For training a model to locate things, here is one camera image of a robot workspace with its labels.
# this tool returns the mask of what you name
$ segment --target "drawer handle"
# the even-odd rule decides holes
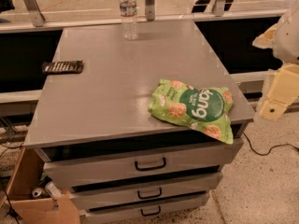
[[[162,169],[166,166],[166,158],[163,158],[163,164],[157,167],[150,167],[150,168],[139,168],[138,167],[138,162],[135,161],[135,168],[137,171],[144,172],[144,171],[151,171],[151,170],[157,170],[157,169]]]
[[[140,191],[137,194],[138,194],[138,198],[141,199],[141,200],[148,199],[148,198],[158,198],[158,197],[160,197],[162,195],[162,189],[159,188],[159,193],[158,194],[152,195],[152,196],[148,196],[148,197],[142,197],[140,195]]]
[[[141,215],[142,215],[143,217],[148,217],[148,216],[158,215],[159,213],[161,213],[161,207],[160,207],[160,205],[158,206],[158,211],[155,212],[155,213],[147,213],[147,214],[145,214],[145,213],[143,212],[143,209],[141,209]]]

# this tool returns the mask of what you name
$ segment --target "chip bag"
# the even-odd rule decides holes
[[[161,79],[152,94],[149,112],[157,119],[204,133],[226,144],[233,143],[228,112],[233,98],[228,88],[196,88]]]

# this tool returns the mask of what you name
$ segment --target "plastic water bottle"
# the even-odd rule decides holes
[[[122,36],[127,40],[138,38],[136,0],[120,0]]]

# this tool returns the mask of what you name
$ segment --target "green oval logo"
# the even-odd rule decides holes
[[[187,106],[187,114],[198,121],[211,122],[223,114],[224,100],[221,94],[212,89],[186,90],[179,102]]]

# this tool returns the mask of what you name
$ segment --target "brown box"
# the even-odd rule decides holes
[[[58,207],[52,198],[33,200],[32,189],[38,186],[43,161],[34,150],[21,149],[14,172],[7,185],[12,207],[27,224],[79,224],[79,213],[68,195],[58,198]]]

